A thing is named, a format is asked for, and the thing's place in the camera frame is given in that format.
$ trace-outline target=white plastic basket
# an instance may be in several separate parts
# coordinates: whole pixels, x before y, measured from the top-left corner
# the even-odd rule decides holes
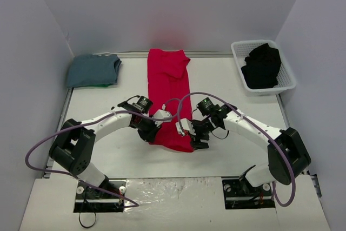
[[[276,77],[278,85],[270,89],[250,89],[245,81],[244,75],[242,73],[241,67],[246,65],[245,58],[249,56],[249,53],[260,45],[268,43],[270,47],[276,48],[279,50],[281,67],[280,71]],[[237,64],[238,71],[244,87],[249,96],[259,96],[259,95],[275,95],[279,94],[287,89],[293,89],[296,86],[296,80],[292,73],[291,68],[289,67],[285,56],[282,51],[276,45],[274,41],[271,40],[253,40],[253,41],[240,41],[235,42],[231,45],[234,60]]]

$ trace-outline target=folded red fabric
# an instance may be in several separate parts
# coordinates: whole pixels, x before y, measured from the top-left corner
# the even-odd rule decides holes
[[[148,56],[148,91],[149,99],[153,101],[150,114],[154,114],[169,99],[177,97],[181,99],[190,93],[189,75],[186,69],[190,58],[186,57],[183,50],[163,51],[151,49]],[[166,110],[175,115],[178,110],[178,101],[170,102]],[[192,118],[192,107],[190,97],[183,101],[181,118]],[[190,136],[178,134],[175,123],[177,118],[171,122],[163,123],[162,128],[156,134],[153,144],[160,144],[167,148],[192,152],[194,151],[190,142]]]

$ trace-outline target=black cloth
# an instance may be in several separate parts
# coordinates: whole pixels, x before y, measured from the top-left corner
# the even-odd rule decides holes
[[[252,50],[245,58],[242,72],[250,89],[268,89],[277,85],[281,60],[279,50],[269,47],[268,43]]]

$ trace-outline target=white table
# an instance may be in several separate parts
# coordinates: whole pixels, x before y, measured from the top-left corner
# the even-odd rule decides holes
[[[215,94],[255,119],[285,128],[276,96],[245,96],[232,58],[193,58],[188,72],[191,91]],[[66,118],[93,118],[130,96],[147,94],[147,60],[123,59],[118,85],[74,90]],[[202,99],[193,96],[192,105]],[[129,128],[100,140],[93,163],[110,178],[128,179],[127,196],[141,206],[98,214],[92,230],[329,230],[309,176],[297,178],[296,200],[288,208],[225,210],[220,177],[238,176],[268,158],[260,147],[234,133],[226,140],[211,138],[209,146],[178,153],[150,146]],[[72,212],[76,187],[75,180],[62,175],[36,180],[21,231],[83,230],[78,214]],[[277,189],[286,200],[290,187]],[[93,217],[85,213],[82,220],[87,224]]]

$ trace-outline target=gray wall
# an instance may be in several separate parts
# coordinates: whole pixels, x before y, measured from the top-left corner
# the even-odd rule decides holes
[[[0,0],[1,230],[17,230],[38,175],[26,152],[56,130],[66,95],[68,45],[44,0]],[[44,166],[48,146],[31,162]]]
[[[275,39],[295,0],[45,0],[75,54]]]
[[[331,229],[345,230],[346,0],[297,0],[276,41],[298,81],[282,95],[289,120],[309,149]]]

